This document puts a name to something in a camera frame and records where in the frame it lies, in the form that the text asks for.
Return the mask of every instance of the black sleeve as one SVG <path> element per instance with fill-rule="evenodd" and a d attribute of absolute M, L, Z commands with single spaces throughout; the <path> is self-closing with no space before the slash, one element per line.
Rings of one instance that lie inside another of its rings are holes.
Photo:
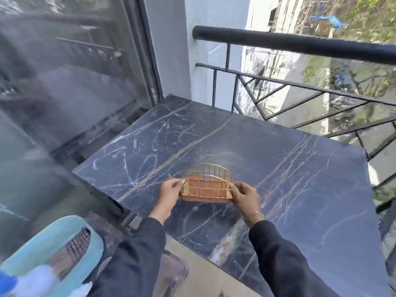
<path fill-rule="evenodd" d="M 275 225 L 260 221 L 249 232 L 260 273 L 275 297 L 339 297 L 308 266 L 298 247 L 281 237 Z"/>
<path fill-rule="evenodd" d="M 151 297 L 165 244 L 161 223 L 144 219 L 137 232 L 119 244 L 88 296 Z"/>

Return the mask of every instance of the tile floor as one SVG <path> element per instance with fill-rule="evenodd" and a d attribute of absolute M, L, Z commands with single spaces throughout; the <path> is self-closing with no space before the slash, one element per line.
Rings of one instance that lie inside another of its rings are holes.
<path fill-rule="evenodd" d="M 259 294 L 167 235 L 166 249 L 188 262 L 189 275 L 175 297 L 260 297 Z"/>

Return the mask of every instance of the wire rack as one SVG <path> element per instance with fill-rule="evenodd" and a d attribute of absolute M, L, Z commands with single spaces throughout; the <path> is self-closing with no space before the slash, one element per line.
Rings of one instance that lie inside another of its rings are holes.
<path fill-rule="evenodd" d="M 182 197 L 189 201 L 232 201 L 232 174 L 214 164 L 198 164 L 186 171 Z"/>

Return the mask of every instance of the person's left hand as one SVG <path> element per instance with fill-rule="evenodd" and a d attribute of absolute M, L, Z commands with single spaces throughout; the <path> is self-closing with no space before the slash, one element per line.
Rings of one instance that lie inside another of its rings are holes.
<path fill-rule="evenodd" d="M 160 221 L 163 225 L 165 220 L 171 215 L 172 208 L 179 198 L 184 182 L 184 179 L 179 178 L 165 180 L 158 189 L 157 204 L 148 216 Z"/>

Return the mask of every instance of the bracelet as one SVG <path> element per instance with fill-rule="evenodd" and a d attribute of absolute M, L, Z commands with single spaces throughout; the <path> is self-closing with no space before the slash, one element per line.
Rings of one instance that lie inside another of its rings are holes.
<path fill-rule="evenodd" d="M 265 218 L 264 215 L 263 215 L 260 211 L 255 211 L 253 214 L 250 214 L 249 216 L 247 216 L 247 217 L 246 217 L 246 220 L 248 220 L 249 218 L 251 218 L 252 216 L 254 216 L 254 215 L 258 214 L 258 213 L 259 213 L 260 215 L 262 215 L 263 218 Z"/>

